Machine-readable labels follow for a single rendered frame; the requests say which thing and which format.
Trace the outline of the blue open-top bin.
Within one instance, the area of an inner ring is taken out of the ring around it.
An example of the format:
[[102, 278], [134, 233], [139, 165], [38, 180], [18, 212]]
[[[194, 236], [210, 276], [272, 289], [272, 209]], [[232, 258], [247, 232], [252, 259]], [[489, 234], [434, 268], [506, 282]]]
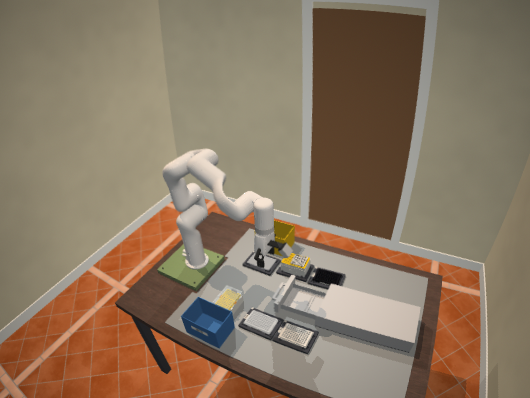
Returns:
[[187, 333], [217, 348], [222, 346], [235, 328], [232, 311], [200, 297], [196, 298], [181, 318]]

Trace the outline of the light grey bench mat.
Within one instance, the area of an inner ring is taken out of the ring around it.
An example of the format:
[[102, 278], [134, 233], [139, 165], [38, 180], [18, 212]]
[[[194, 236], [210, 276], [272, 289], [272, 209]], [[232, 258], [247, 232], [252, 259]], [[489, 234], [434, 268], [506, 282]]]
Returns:
[[[314, 268], [346, 274], [342, 287], [421, 307], [415, 343], [408, 353], [314, 326], [314, 319], [284, 309], [274, 312], [272, 297], [280, 283], [290, 277], [276, 274], [284, 258], [277, 254], [266, 254], [281, 260], [270, 276], [242, 265], [254, 251], [254, 238], [255, 230], [249, 228], [214, 275], [197, 294], [192, 292], [165, 323], [243, 363], [331, 398], [405, 398], [428, 278], [298, 242], [291, 247], [292, 253], [310, 258]], [[327, 293], [328, 289], [310, 285], [308, 280], [295, 279], [295, 284]], [[197, 297], [212, 303], [226, 286], [242, 291], [243, 302], [233, 314], [234, 330], [217, 348], [187, 333], [181, 315]], [[238, 327], [251, 307], [318, 331], [309, 353]]]

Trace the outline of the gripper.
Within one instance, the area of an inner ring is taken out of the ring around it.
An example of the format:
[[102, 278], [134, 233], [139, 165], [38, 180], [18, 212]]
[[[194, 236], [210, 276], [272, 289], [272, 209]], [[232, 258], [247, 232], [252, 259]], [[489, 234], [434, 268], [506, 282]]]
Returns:
[[[255, 232], [256, 233], [256, 232]], [[271, 235], [271, 236], [270, 236]], [[264, 268], [264, 256], [269, 253], [274, 255], [274, 247], [270, 247], [267, 244], [270, 242], [270, 240], [275, 241], [275, 235], [274, 232], [270, 235], [259, 235], [255, 234], [254, 239], [254, 253], [256, 254], [254, 259], [257, 261], [257, 266]], [[262, 253], [262, 254], [261, 254]], [[259, 255], [262, 256], [262, 258], [259, 258]]]

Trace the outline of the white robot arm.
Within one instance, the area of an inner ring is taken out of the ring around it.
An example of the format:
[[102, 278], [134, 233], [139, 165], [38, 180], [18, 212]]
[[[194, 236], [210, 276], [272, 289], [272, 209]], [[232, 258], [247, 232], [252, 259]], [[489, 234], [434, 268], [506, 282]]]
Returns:
[[247, 191], [232, 202], [223, 192], [226, 175], [215, 167], [218, 160], [217, 154], [210, 149], [194, 150], [167, 164], [162, 172], [174, 207], [182, 212], [176, 224], [185, 247], [182, 256], [187, 255], [185, 263], [191, 269], [201, 269], [209, 262], [208, 256], [204, 254], [200, 233], [196, 230], [207, 218], [208, 210], [201, 188], [195, 183], [186, 185], [182, 178], [189, 173], [212, 190], [217, 206], [227, 216], [242, 221], [254, 212], [255, 232], [263, 236], [274, 232], [272, 200]]

